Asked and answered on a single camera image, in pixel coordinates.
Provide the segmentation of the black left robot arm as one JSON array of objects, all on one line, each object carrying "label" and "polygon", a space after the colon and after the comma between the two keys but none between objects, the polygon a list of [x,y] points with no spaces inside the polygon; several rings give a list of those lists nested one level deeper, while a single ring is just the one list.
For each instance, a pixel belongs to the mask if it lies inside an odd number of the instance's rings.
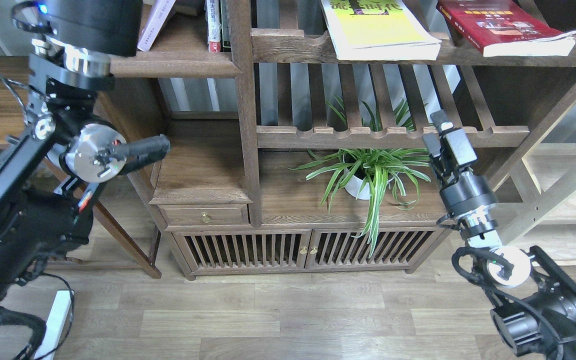
[{"label": "black left robot arm", "polygon": [[28,0],[10,19],[33,34],[27,83],[2,77],[10,92],[26,89],[25,128],[0,153],[0,328],[30,330],[18,360],[34,357],[45,337],[41,317],[5,309],[12,285],[45,274],[52,257],[89,243],[93,208],[106,182],[162,160],[165,135],[128,143],[94,114],[115,76],[111,57],[137,54],[141,0]]}]

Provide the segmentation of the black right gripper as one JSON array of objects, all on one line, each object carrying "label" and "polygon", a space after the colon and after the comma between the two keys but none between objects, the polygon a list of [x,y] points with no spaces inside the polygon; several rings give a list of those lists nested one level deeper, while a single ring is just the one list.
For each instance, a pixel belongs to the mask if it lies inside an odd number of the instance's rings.
[{"label": "black right gripper", "polygon": [[446,110],[430,114],[438,135],[422,136],[430,168],[439,182],[439,195],[446,215],[437,226],[458,230],[462,236],[482,236],[498,225],[489,211],[498,203],[486,177],[473,173],[478,157],[462,128],[455,128]]}]

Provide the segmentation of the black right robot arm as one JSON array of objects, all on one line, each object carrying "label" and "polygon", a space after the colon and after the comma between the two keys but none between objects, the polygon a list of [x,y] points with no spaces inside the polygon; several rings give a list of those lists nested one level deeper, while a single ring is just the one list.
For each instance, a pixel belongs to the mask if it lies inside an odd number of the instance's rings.
[{"label": "black right robot arm", "polygon": [[457,273],[480,287],[490,317],[516,357],[576,360],[576,283],[539,246],[529,251],[502,243],[490,210],[498,203],[487,178],[473,172],[478,157],[461,127],[445,111],[430,118],[436,134],[424,134],[430,168],[450,229],[464,240],[451,257]]}]

